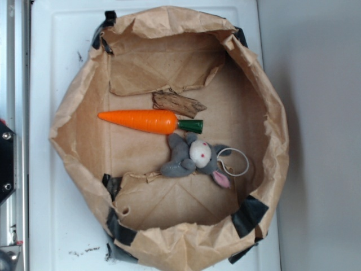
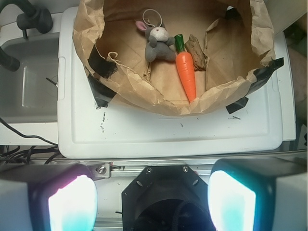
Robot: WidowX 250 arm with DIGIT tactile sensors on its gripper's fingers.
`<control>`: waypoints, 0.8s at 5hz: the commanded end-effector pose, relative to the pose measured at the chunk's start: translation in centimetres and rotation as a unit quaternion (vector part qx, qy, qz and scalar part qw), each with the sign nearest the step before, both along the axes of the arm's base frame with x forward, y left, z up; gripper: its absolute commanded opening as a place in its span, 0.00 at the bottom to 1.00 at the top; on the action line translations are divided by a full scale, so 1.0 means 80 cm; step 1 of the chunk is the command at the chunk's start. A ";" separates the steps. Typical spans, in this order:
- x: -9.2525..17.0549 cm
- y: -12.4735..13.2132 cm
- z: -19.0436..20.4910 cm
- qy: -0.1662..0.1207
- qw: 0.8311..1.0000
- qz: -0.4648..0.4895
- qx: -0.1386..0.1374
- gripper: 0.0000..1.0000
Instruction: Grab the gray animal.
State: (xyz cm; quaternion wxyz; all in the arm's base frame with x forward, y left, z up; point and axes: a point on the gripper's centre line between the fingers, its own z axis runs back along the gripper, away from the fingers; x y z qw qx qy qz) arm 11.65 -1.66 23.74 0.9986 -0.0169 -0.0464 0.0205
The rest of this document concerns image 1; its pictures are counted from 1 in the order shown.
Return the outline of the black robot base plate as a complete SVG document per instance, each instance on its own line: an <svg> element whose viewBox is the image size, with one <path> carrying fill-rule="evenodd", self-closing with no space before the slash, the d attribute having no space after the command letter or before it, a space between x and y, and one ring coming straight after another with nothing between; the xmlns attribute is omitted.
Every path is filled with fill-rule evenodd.
<svg viewBox="0 0 361 271"><path fill-rule="evenodd" d="M1 150L0 150L0 182L1 205L10 197L15 189L14 181L14 133L1 120Z"/></svg>

